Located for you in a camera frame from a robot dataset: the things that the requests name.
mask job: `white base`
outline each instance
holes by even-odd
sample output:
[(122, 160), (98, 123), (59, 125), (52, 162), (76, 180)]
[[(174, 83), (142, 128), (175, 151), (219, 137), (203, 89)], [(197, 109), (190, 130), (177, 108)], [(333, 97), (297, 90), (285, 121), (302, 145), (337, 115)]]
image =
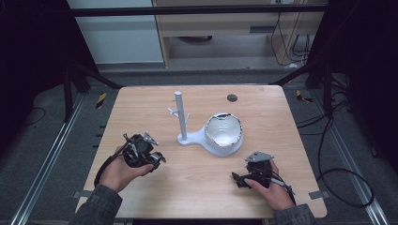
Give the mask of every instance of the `white base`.
[(231, 156), (240, 148), (240, 146), (243, 143), (243, 135), (242, 135), (239, 141), (234, 145), (225, 148), (215, 147), (207, 142), (205, 134), (205, 126), (203, 126), (201, 129), (199, 129), (196, 132), (193, 133), (187, 132), (187, 140), (182, 140), (181, 134), (178, 134), (176, 139), (179, 142), (179, 144), (183, 146), (193, 145), (193, 144), (202, 145), (202, 147), (204, 147), (209, 153), (217, 157)]

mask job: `cabinet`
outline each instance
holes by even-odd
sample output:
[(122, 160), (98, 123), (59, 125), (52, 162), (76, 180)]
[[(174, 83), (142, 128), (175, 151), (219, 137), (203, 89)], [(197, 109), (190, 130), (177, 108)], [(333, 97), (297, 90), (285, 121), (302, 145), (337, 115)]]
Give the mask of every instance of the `cabinet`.
[[(273, 2), (271, 0), (152, 0), (154, 7), (269, 5)], [(325, 2), (327, 1), (294, 0), (293, 3)], [(156, 21), (166, 66), (168, 66), (173, 37), (259, 34), (273, 34), (271, 43), (276, 58), (278, 62), (285, 64), (288, 63), (286, 53), (293, 46), (296, 35), (314, 35), (322, 16), (323, 12), (190, 14), (159, 15), (156, 16)]]
[[(68, 0), (68, 3), (71, 8), (152, 7), (150, 0)], [(76, 21), (100, 70), (129, 69), (137, 63), (162, 64), (154, 16), (77, 17)]]

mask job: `white stand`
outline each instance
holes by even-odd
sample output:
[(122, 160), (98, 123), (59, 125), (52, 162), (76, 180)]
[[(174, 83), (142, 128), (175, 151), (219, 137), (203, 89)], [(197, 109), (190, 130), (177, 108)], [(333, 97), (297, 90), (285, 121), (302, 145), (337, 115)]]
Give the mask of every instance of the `white stand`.
[(176, 96), (177, 110), (173, 111), (170, 108), (168, 108), (168, 110), (170, 111), (171, 114), (173, 114), (179, 119), (179, 126), (181, 128), (181, 133), (178, 134), (176, 138), (179, 144), (183, 146), (194, 145), (194, 144), (201, 145), (209, 153), (217, 157), (228, 157), (234, 154), (240, 148), (240, 146), (243, 143), (243, 136), (240, 137), (239, 142), (237, 142), (234, 145), (231, 145), (227, 148), (218, 148), (208, 143), (206, 138), (205, 126), (203, 126), (201, 129), (199, 129), (196, 132), (187, 132), (187, 122), (189, 115), (187, 115), (187, 119), (185, 119), (181, 92), (178, 91), (175, 92), (175, 96)]

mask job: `white bowl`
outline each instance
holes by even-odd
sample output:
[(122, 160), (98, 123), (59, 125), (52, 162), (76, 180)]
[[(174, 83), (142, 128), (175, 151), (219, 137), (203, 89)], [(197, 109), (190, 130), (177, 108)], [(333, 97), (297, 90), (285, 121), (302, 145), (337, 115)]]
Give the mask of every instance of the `white bowl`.
[(241, 140), (242, 125), (231, 113), (217, 113), (208, 119), (205, 133), (210, 145), (228, 149)]

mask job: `black cable on floor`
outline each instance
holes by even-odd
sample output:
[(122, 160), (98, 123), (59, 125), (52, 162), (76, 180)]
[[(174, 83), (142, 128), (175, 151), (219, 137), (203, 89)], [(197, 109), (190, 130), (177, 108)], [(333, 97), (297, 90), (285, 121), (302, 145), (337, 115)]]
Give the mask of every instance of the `black cable on floor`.
[(43, 115), (39, 119), (37, 119), (36, 121), (30, 122), (30, 123), (27, 123), (27, 124), (23, 124), (24, 126), (34, 125), (34, 124), (38, 123), (40, 120), (42, 120), (44, 118), (44, 116), (46, 115), (46, 110), (44, 110), (41, 107), (33, 107), (32, 110), (41, 110), (41, 111), (43, 111)]
[[(345, 100), (339, 102), (338, 104), (336, 104), (336, 105), (333, 106), (332, 110), (335, 112), (336, 109), (338, 109), (338, 108), (341, 107), (342, 105), (344, 106), (344, 104), (346, 104), (346, 102), (347, 102), (347, 101), (345, 101)], [(325, 117), (326, 117), (325, 114), (317, 115), (317, 116), (315, 116), (315, 117), (313, 117), (313, 118), (310, 118), (310, 119), (307, 119), (307, 120), (304, 120), (304, 121), (301, 121), (301, 122), (297, 122), (296, 125), (303, 124), (303, 123), (309, 122), (309, 121), (311, 121), (311, 120), (314, 120), (313, 122), (310, 122), (310, 123), (308, 123), (308, 124), (306, 124), (306, 125), (301, 125), (301, 126), (298, 126), (298, 127), (297, 127), (297, 128), (306, 128), (306, 127), (308, 127), (308, 126), (310, 126), (310, 125), (314, 125), (314, 124), (318, 123), (319, 121), (321, 121), (321, 119), (323, 119), (323, 118), (325, 118)]]
[[(328, 120), (328, 122), (327, 122), (327, 124), (326, 124), (326, 126), (325, 126), (324, 132), (323, 132), (323, 134), (322, 134), (321, 142), (320, 142), (320, 144), (319, 144), (319, 149), (318, 149), (318, 170), (319, 170), (319, 176), (316, 178), (316, 181), (322, 180), (322, 182), (324, 183), (324, 185), (325, 185), (325, 187), (328, 189), (328, 191), (329, 191), (332, 195), (334, 195), (334, 197), (336, 197), (338, 200), (342, 201), (342, 202), (345, 203), (345, 204), (348, 204), (348, 205), (350, 205), (350, 206), (352, 206), (352, 207), (356, 207), (356, 208), (363, 208), (363, 207), (369, 206), (370, 204), (373, 203), (373, 201), (374, 201), (374, 199), (375, 199), (375, 193), (374, 193), (372, 187), (370, 186), (370, 184), (369, 184), (369, 183), (366, 181), (366, 179), (363, 178), (361, 175), (359, 175), (359, 174), (356, 173), (356, 172), (349, 171), (348, 169), (345, 169), (345, 168), (334, 168), (334, 169), (330, 169), (330, 170), (327, 170), (327, 171), (325, 171), (325, 172), (322, 172), (322, 168), (321, 168), (321, 150), (322, 150), (323, 142), (324, 142), (324, 140), (325, 140), (325, 135), (326, 135), (326, 132), (327, 132), (327, 127), (328, 127), (329, 125), (331, 125), (332, 120), (333, 120), (332, 118), (329, 118), (329, 120)], [(350, 174), (353, 174), (353, 175), (357, 176), (360, 180), (363, 181), (363, 183), (364, 183), (364, 184), (369, 188), (369, 190), (371, 191), (371, 198), (370, 198), (370, 200), (369, 200), (367, 203), (357, 204), (357, 203), (349, 202), (349, 201), (345, 200), (344, 198), (340, 197), (336, 192), (333, 191), (333, 189), (328, 185), (328, 183), (326, 182), (326, 179), (325, 179), (325, 175), (326, 175), (326, 174), (328, 174), (328, 173), (335, 173), (335, 172), (350, 173)]]

